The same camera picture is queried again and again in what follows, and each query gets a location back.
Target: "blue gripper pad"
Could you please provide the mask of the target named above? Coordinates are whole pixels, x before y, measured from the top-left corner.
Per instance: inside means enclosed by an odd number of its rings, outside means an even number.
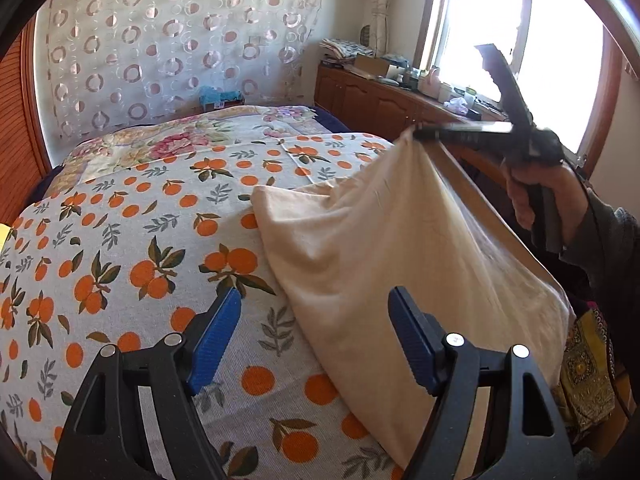
[[[226,346],[238,325],[241,310],[240,292],[232,288],[198,341],[191,362],[187,387],[192,396],[211,384]]]
[[[435,317],[418,309],[403,286],[389,293],[388,311],[415,382],[432,396],[439,396],[447,382],[444,330]]]

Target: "plastic bag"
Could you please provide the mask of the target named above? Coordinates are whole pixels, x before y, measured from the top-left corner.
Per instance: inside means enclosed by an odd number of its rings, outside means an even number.
[[[466,107],[466,101],[463,97],[456,97],[451,101],[447,101],[446,103],[444,103],[444,107],[450,112],[462,116],[466,116],[466,114],[469,112],[469,108]]]

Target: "wooden bed frame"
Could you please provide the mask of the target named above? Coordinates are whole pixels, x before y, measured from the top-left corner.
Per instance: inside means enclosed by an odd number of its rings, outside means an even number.
[[[34,19],[0,61],[0,223],[9,225],[51,171],[35,103],[33,30]]]

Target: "white wall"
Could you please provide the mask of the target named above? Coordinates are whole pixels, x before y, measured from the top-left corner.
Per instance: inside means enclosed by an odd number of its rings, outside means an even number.
[[[318,23],[309,38],[303,57],[302,85],[305,104],[311,105],[316,90],[318,63],[322,58],[322,38],[359,41],[366,0],[322,0]]]
[[[413,62],[425,0],[393,0],[389,7],[389,52]]]
[[[611,129],[591,183],[605,202],[640,219],[640,82],[624,72]]]

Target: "cabinet door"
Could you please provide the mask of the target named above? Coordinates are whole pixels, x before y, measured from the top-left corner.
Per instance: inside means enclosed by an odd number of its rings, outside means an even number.
[[[453,114],[449,114],[441,110],[436,105],[425,104],[423,106],[418,106],[415,113],[415,121],[427,124],[446,124],[459,123],[463,120],[462,118],[458,118]]]
[[[374,103],[367,86],[360,82],[343,83],[342,104],[335,114],[354,132],[370,133],[370,114]]]
[[[318,82],[316,83],[316,105],[324,108],[329,113],[334,113],[335,98],[338,93],[338,81],[331,77],[332,74],[324,70],[318,71]]]
[[[395,140],[412,123],[414,104],[396,96],[379,95],[373,110],[370,133],[386,140]]]

